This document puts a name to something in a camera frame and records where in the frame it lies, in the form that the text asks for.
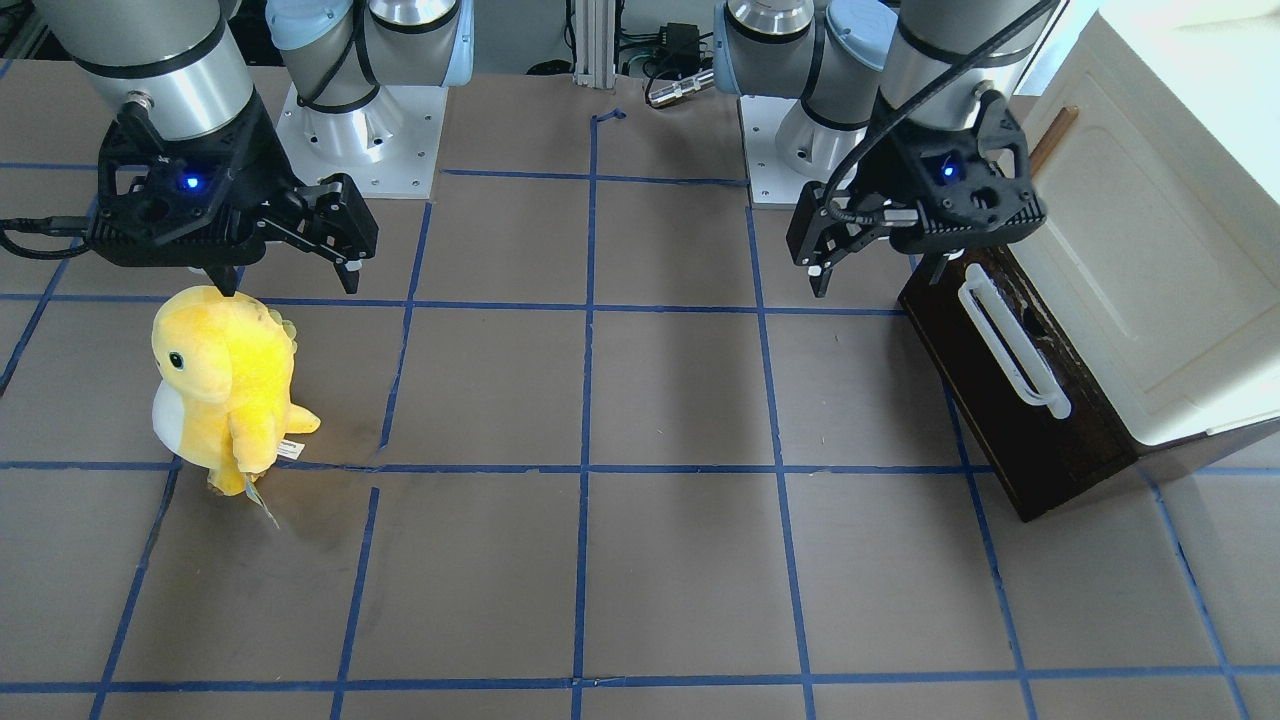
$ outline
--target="brown wooden handle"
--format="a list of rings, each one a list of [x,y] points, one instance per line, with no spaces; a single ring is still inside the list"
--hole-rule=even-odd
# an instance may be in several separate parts
[[[1041,141],[1036,143],[1036,149],[1032,150],[1032,178],[1034,179],[1039,174],[1041,167],[1048,161],[1050,156],[1057,150],[1057,145],[1062,142],[1066,137],[1066,131],[1071,129],[1071,124],[1075,119],[1080,117],[1080,108],[1076,105],[1066,105],[1057,111],[1053,122],[1048,124],[1048,129],[1044,131],[1044,136]]]

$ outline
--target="blue grid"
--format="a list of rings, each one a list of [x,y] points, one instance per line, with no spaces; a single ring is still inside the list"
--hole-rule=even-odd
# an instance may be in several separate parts
[[[12,60],[0,67],[3,78],[12,65]],[[394,416],[398,380],[403,370],[404,354],[412,324],[412,314],[417,307],[454,307],[454,309],[534,309],[534,310],[566,310],[585,311],[585,355],[584,355],[584,386],[582,386],[582,451],[580,465],[334,465],[301,461],[282,461],[282,468],[294,470],[324,470],[346,469],[360,473],[526,473],[540,470],[544,473],[577,473],[580,477],[579,501],[579,536],[577,536],[577,571],[575,591],[575,629],[573,629],[573,671],[570,678],[494,678],[494,679],[371,679],[348,680],[347,674],[351,664],[351,655],[356,641],[356,630],[360,616],[360,607],[364,596],[364,583],[367,571],[370,548],[374,539],[379,491],[371,488],[369,498],[369,512],[365,532],[360,547],[356,580],[352,589],[352,601],[348,611],[347,629],[343,641],[342,659],[334,680],[302,680],[302,682],[252,682],[252,680],[212,680],[212,682],[116,682],[114,680],[115,664],[119,659],[125,641],[129,621],[136,607],[137,597],[142,589],[150,553],[159,537],[159,530],[164,520],[168,506],[173,498],[174,484],[182,466],[178,459],[170,462],[95,462],[95,461],[0,461],[0,470],[4,469],[82,469],[96,471],[168,471],[165,488],[156,511],[155,520],[150,528],[143,544],[143,551],[134,571],[133,583],[125,600],[125,606],[118,625],[110,653],[106,659],[102,678],[100,682],[55,682],[55,683],[0,683],[0,693],[31,694],[31,693],[92,693],[95,700],[90,714],[91,720],[96,720],[102,710],[104,701],[111,693],[165,693],[165,692],[325,692],[333,693],[332,719],[342,715],[343,697],[351,692],[372,691],[488,691],[488,689],[527,689],[527,691],[564,691],[572,693],[572,719],[581,716],[581,693],[584,688],[622,688],[622,687],[748,687],[748,685],[799,685],[804,691],[806,717],[813,720],[817,711],[813,700],[815,685],[859,685],[859,684],[918,684],[918,683],[979,683],[979,682],[1018,682],[1027,705],[1028,717],[1037,717],[1034,698],[1030,683],[1033,680],[1069,680],[1069,679],[1111,679],[1111,678],[1187,678],[1187,676],[1221,676],[1231,689],[1240,717],[1248,719],[1248,710],[1244,706],[1236,676],[1248,675],[1277,675],[1280,666],[1275,665],[1231,665],[1222,651],[1221,641],[1213,628],[1208,609],[1201,596],[1196,578],[1190,570],[1187,557],[1181,550],[1176,528],[1164,503],[1160,488],[1149,483],[1155,502],[1160,509],[1161,518],[1169,533],[1172,552],[1175,552],[1179,565],[1188,582],[1188,591],[1192,593],[1201,612],[1206,632],[1213,646],[1219,664],[1215,666],[1155,666],[1155,667],[1064,667],[1064,669],[1028,669],[1023,661],[1020,646],[1018,643],[1015,619],[1009,606],[1000,575],[1000,565],[995,542],[986,519],[986,511],[980,492],[977,486],[978,473],[989,473],[991,468],[974,465],[970,462],[968,450],[964,443],[959,415],[955,404],[947,393],[947,407],[956,436],[956,447],[961,464],[959,466],[812,466],[812,465],[786,465],[782,457],[781,433],[777,414],[777,401],[773,387],[773,373],[768,342],[768,316],[771,315],[867,315],[867,316],[901,316],[904,313],[897,309],[805,309],[805,307],[768,307],[763,295],[760,277],[760,263],[755,238],[754,215],[751,209],[746,209],[748,237],[751,252],[751,270],[755,286],[755,306],[731,307],[699,307],[699,306],[644,306],[644,305],[595,305],[594,302],[594,254],[595,254],[595,210],[596,188],[600,182],[632,182],[632,183],[660,183],[660,184],[722,184],[745,186],[744,181],[721,178],[644,178],[628,176],[603,176],[598,168],[598,127],[611,119],[622,119],[625,114],[614,110],[603,117],[593,117],[590,173],[521,173],[521,172],[486,172],[445,169],[445,174],[456,176],[490,176],[511,178],[561,178],[582,179],[589,183],[589,220],[588,220],[588,290],[586,302],[575,304],[518,304],[518,302],[442,302],[415,300],[415,291],[420,278],[422,258],[426,247],[426,237],[430,224],[431,205],[424,210],[419,246],[415,256],[411,284],[404,301],[393,300],[358,300],[358,299],[262,299],[275,305],[321,305],[321,306],[384,306],[402,307],[403,337],[402,347],[396,373],[396,380],[388,396],[385,423],[381,436],[381,446],[387,445],[392,430]],[[0,163],[0,169],[55,169],[55,170],[96,170],[93,165],[77,164],[45,164],[45,163]],[[29,342],[44,310],[49,302],[77,301],[77,302],[148,302],[160,304],[165,296],[128,296],[128,295],[55,295],[55,288],[65,272],[67,260],[59,263],[56,272],[46,286],[44,293],[0,293],[0,301],[36,301],[37,307],[14,347],[5,366],[4,375],[0,377],[0,391],[12,379],[23,350]],[[765,395],[769,410],[771,436],[773,442],[773,465],[595,465],[590,462],[590,391],[591,391],[591,340],[594,313],[754,313],[759,323],[760,350],[764,364]],[[1010,651],[1015,667],[1012,670],[996,671],[943,671],[943,673],[855,673],[855,674],[815,674],[809,667],[808,642],[804,626],[804,611],[800,598],[799,578],[792,544],[791,519],[787,501],[787,474],[812,473],[837,473],[837,474],[945,474],[963,477],[969,487],[973,501],[975,519],[982,534],[983,546],[987,553],[992,580],[1001,606],[1005,628],[1009,634]],[[589,511],[589,482],[590,474],[608,473],[763,473],[774,474],[777,478],[778,503],[782,521],[783,546],[788,584],[791,591],[792,614],[796,629],[796,647],[800,662],[799,674],[769,674],[769,675],[648,675],[595,679],[584,676],[584,642],[586,633],[585,607],[586,607],[586,569],[588,569],[588,511]],[[1280,477],[1280,468],[1210,468],[1202,470],[1207,475],[1266,475]]]

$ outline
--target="metal plate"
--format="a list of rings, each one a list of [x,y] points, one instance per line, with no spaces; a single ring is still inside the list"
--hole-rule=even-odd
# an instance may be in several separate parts
[[[297,108],[297,88],[289,86],[284,99],[284,111],[275,124],[280,143],[293,164],[293,172],[302,181],[314,183],[333,173],[347,173],[355,178],[360,193],[369,197],[429,200],[431,181],[435,178],[435,158],[440,150],[440,131],[444,127],[444,87],[385,87],[408,115],[412,141],[403,145],[406,151],[390,155],[371,165],[335,167],[316,158],[302,131]]]
[[[795,104],[796,100],[760,95],[744,95],[739,101],[751,202],[756,208],[795,208],[800,188],[810,179],[788,168],[773,143],[782,118]]]

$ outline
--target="stuffed animal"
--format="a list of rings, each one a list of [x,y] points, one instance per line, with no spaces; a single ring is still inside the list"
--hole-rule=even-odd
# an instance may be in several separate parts
[[[247,492],[262,505],[253,480],[275,462],[280,439],[320,427],[289,401],[294,334],[293,323],[257,300],[214,287],[187,288],[156,311],[151,352],[164,379],[152,428],[179,457],[209,468],[209,484],[223,495]]]

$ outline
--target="plush toy arm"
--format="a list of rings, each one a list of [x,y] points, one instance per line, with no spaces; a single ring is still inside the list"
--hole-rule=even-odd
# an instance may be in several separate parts
[[[232,455],[242,473],[264,473],[275,462],[282,428],[269,407],[247,405],[232,410],[228,424]]]

